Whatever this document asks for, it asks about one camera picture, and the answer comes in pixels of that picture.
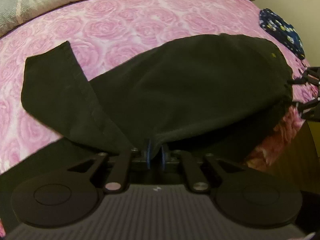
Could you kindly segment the black trousers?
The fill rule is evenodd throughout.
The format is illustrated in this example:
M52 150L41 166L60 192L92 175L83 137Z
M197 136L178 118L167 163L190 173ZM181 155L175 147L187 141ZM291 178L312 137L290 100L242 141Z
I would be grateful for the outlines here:
M272 42L179 38L87 80L65 42L25 62L23 108L72 142L119 153L162 145L241 162L293 102L292 69Z

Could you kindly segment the navy floral storage bag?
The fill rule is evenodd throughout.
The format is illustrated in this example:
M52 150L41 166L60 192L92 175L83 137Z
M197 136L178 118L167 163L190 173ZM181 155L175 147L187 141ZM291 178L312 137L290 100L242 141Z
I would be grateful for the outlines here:
M300 36L294 27L272 10L265 8L259 12L260 27L290 50L298 59L305 59Z

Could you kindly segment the pink rose bed sheet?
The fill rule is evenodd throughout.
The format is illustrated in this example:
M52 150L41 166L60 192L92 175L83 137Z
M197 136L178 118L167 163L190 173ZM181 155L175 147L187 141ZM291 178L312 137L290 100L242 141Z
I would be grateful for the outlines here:
M220 33L272 40L249 0L86 0L19 26L1 38L1 172L60 139L22 107L28 57L68 41L91 80L170 40Z

